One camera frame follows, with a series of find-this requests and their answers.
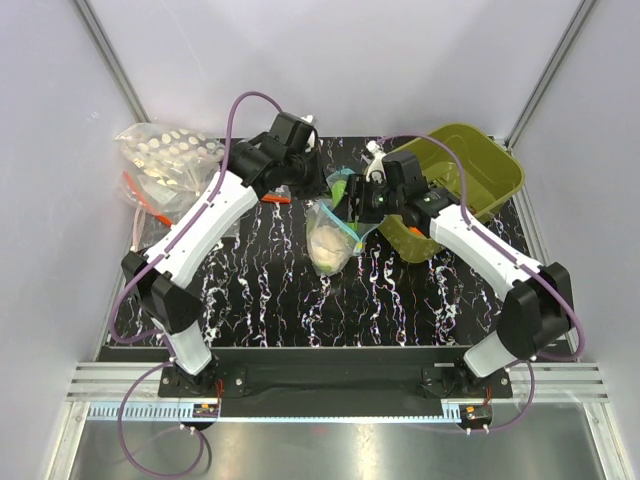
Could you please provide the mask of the green vegetable toy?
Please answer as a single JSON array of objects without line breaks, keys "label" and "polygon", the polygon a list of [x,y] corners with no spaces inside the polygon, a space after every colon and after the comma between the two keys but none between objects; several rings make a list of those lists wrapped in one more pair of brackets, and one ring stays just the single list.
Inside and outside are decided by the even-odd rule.
[{"label": "green vegetable toy", "polygon": [[332,206],[335,207],[337,206],[343,196],[344,196],[344,192],[347,186],[347,180],[346,179],[339,179],[336,180],[332,185],[331,185],[331,200],[332,200]]}]

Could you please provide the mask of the clear blue-zipper bag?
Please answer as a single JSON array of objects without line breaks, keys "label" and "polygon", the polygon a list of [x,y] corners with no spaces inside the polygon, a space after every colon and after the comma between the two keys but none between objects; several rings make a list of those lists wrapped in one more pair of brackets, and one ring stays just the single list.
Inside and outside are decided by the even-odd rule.
[{"label": "clear blue-zipper bag", "polygon": [[344,194],[349,168],[328,177],[331,198],[316,199],[306,211],[307,252],[318,275],[339,273],[355,256],[359,256],[367,237],[380,223],[344,222],[333,212]]}]

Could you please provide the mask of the white cauliflower toy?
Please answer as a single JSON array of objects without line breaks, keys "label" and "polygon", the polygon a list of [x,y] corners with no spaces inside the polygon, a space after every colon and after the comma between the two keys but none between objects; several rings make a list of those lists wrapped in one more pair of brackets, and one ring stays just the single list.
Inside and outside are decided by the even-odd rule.
[{"label": "white cauliflower toy", "polygon": [[311,230],[307,248],[315,268],[325,275],[338,273],[346,265],[353,251],[351,237],[329,225]]}]

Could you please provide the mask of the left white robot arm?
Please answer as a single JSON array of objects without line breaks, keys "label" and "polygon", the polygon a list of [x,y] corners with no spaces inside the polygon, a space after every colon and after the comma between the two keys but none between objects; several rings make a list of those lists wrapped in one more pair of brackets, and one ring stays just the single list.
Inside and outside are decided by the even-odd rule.
[{"label": "left white robot arm", "polygon": [[218,385],[218,361],[198,325],[204,305],[188,290],[196,270],[228,228],[270,190],[301,187],[322,176],[315,128],[299,133],[263,132],[226,145],[218,172],[183,219],[153,246],[126,254],[122,298],[133,296],[150,317],[148,336],[165,344],[171,369],[190,393]]}]

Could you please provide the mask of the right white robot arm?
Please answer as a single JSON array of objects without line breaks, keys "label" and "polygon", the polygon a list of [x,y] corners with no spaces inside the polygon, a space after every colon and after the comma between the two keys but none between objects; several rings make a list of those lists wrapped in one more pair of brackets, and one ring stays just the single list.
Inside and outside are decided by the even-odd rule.
[{"label": "right white robot arm", "polygon": [[497,326],[457,360],[450,375],[463,395],[480,394],[490,376],[535,357],[576,325],[568,271],[559,263],[543,265],[504,243],[445,188],[434,188],[423,178],[377,183],[353,174],[335,212],[360,223],[399,215],[493,288],[503,303]]}]

